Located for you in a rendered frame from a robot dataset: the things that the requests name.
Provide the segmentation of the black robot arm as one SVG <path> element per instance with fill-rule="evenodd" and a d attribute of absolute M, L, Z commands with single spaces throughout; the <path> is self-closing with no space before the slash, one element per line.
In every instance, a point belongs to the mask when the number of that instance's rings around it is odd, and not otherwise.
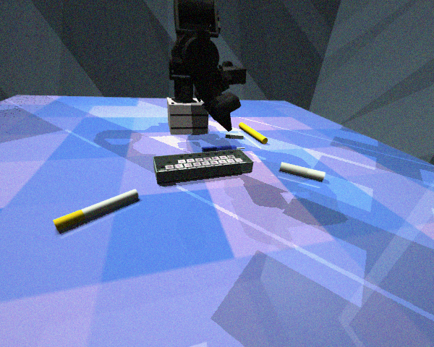
<path fill-rule="evenodd" d="M 229 85 L 246 84 L 246 68 L 233 66 L 230 61 L 219 63 L 219 53 L 212 38 L 218 38 L 221 30 L 216 1 L 174 0 L 176 41 L 169 56 L 169 79 L 174 80 L 176 103 L 196 103 L 193 100 L 193 82 L 189 77 L 207 77 L 219 67 L 218 76 L 224 90 Z M 210 26 L 211 25 L 211 26 Z"/>

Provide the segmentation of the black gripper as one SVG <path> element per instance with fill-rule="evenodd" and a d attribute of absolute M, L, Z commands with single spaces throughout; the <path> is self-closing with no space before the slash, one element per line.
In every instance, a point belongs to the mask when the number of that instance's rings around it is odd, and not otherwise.
<path fill-rule="evenodd" d="M 218 67 L 214 73 L 207 77 L 198 77 L 189 74 L 191 82 L 195 86 L 195 97 L 199 102 L 204 102 L 202 107 L 228 132 L 232 130 L 230 113 L 241 107 L 239 98 L 232 93 L 222 94 L 221 80 L 218 76 Z"/>

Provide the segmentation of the yellow long bar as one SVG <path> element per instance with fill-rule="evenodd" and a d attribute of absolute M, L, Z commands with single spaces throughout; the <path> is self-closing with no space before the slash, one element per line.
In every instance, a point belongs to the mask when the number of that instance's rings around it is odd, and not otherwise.
<path fill-rule="evenodd" d="M 268 142 L 268 138 L 264 137 L 263 135 L 256 132 L 254 129 L 250 128 L 249 126 L 247 126 L 242 122 L 239 123 L 239 128 L 243 129 L 244 131 L 246 131 L 246 133 L 250 134 L 251 136 L 253 136 L 255 139 L 257 139 L 263 144 L 266 144 Z"/>

